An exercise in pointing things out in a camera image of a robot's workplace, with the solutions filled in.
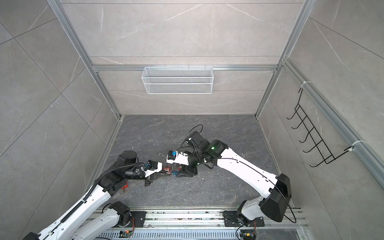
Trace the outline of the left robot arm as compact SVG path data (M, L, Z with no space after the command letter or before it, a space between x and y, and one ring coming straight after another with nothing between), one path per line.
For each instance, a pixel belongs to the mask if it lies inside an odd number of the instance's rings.
M124 151L108 170L102 173L68 211L39 233L29 233L26 240L93 240L105 230L118 226L134 225L135 219L130 208L120 201L109 204L105 212L84 225L87 218L102 204L107 202L128 180L144 180L149 186L154 174L169 176L163 164L156 161L142 163L137 152Z

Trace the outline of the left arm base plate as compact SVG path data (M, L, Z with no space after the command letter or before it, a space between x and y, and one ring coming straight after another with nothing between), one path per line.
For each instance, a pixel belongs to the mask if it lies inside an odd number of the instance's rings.
M124 213L119 220L118 226L120 228L132 228L133 226L142 228L146 220L147 212L134 211Z

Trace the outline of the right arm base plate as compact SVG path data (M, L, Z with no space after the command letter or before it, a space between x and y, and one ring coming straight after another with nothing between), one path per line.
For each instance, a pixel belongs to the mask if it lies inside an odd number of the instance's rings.
M263 217L254 219L253 221L247 220L244 217L237 216L237 211L223 211L225 227L264 227L265 222Z

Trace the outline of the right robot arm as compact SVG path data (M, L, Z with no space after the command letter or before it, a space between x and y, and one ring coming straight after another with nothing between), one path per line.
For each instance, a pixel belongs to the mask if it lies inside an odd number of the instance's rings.
M260 169L238 155L220 140L209 142L200 132L191 129L184 140L191 151L181 148L169 151L167 162L182 167L177 177L194 177L198 166L212 169L220 167L234 174L259 193L253 200L245 200L239 206L236 217L243 225L266 216L275 222L282 222L286 211L291 210L292 188L290 178L284 174L275 175Z

